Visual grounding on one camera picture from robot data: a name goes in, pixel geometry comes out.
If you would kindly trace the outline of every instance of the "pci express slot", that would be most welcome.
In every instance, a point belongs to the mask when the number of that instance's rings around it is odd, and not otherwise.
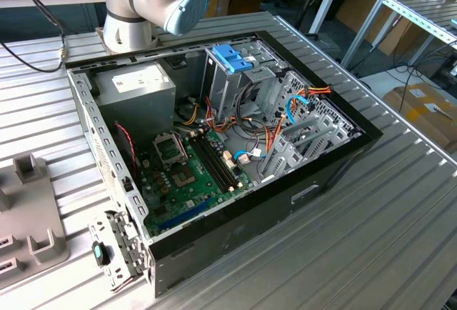
[[[179,214],[178,216],[169,219],[165,221],[164,223],[160,223],[158,225],[159,230],[165,230],[167,228],[173,228],[174,226],[177,226],[178,224],[181,224],[188,219],[191,219],[192,217],[200,214],[201,212],[205,211],[208,208],[209,202],[211,201],[211,198],[208,198],[205,200],[205,202],[195,206],[194,208],[183,212],[182,214]]]
[[[235,187],[236,180],[233,174],[219,158],[210,143],[204,137],[196,137],[189,141],[192,149],[197,153],[222,192],[226,193],[231,186]]]

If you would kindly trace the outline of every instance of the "label sticker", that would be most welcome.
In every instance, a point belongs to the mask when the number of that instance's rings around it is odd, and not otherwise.
[[[143,71],[135,71],[120,74],[113,77],[113,83],[119,93],[141,89],[149,85],[168,82],[157,65],[145,68]]]
[[[430,110],[430,112],[436,112],[435,110],[435,106],[438,108],[438,105],[436,105],[435,103],[428,103],[428,104],[424,104],[428,110]]]
[[[411,89],[409,90],[413,96],[415,96],[416,98],[422,98],[422,97],[427,97],[427,95],[420,89]]]

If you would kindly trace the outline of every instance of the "metal shelf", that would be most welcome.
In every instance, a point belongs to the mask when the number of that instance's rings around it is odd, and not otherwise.
[[[395,13],[386,22],[378,38],[374,41],[375,43],[379,42],[389,30],[396,17],[400,15],[426,30],[445,44],[449,44],[457,49],[457,29],[451,26],[451,19],[457,19],[457,0],[378,0],[344,56],[341,62],[343,67],[348,67],[351,63],[363,38],[368,30],[370,30],[383,6],[387,6],[395,11]],[[419,51],[422,52],[425,48],[426,45],[422,46]]]

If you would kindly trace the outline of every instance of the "yellow cable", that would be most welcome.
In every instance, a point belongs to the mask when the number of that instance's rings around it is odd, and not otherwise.
[[[194,114],[192,115],[191,119],[189,119],[187,122],[184,122],[183,125],[190,126],[192,123],[195,122],[196,117],[197,117],[197,107],[198,107],[198,105],[195,104]]]

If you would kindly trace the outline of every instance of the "red cable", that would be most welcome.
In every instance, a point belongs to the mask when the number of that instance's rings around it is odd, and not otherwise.
[[[130,148],[131,148],[131,154],[132,154],[132,160],[134,163],[134,179],[136,179],[136,159],[135,159],[136,155],[135,155],[134,143],[130,137],[129,132],[122,125],[117,124],[117,123],[115,123],[114,125],[117,126],[120,130],[122,130],[124,132],[124,134],[127,137],[127,140],[129,141]]]

